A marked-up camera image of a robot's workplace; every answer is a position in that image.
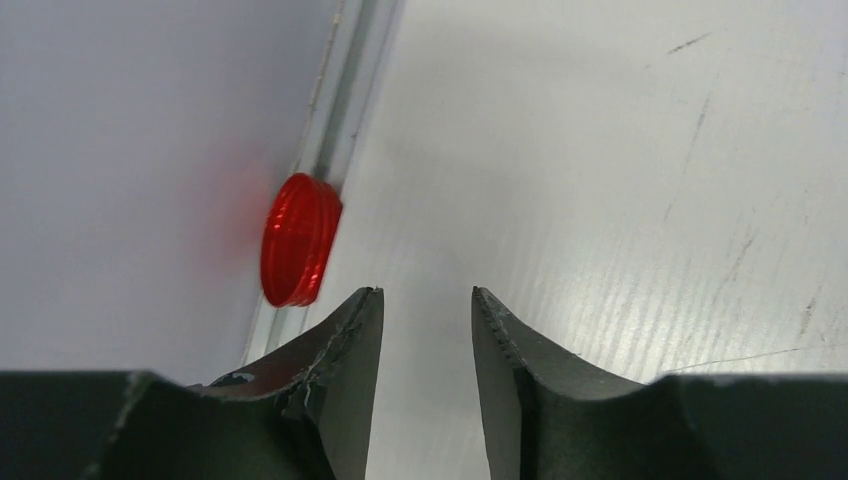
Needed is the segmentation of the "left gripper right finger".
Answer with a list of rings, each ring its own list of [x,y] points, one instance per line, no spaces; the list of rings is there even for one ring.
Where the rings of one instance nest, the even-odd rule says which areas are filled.
[[[843,374],[667,375],[596,367],[472,292],[495,479],[843,479]]]

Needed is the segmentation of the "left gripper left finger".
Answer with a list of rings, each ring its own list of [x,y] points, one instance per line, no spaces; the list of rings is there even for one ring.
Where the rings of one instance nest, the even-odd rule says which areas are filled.
[[[361,479],[384,294],[211,384],[154,372],[5,371],[5,479]]]

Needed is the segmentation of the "red jar lid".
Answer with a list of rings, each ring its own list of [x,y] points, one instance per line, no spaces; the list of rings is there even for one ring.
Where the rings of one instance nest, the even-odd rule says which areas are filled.
[[[318,296],[342,213],[339,195],[306,173],[289,177],[263,231],[260,281],[274,307],[308,306]]]

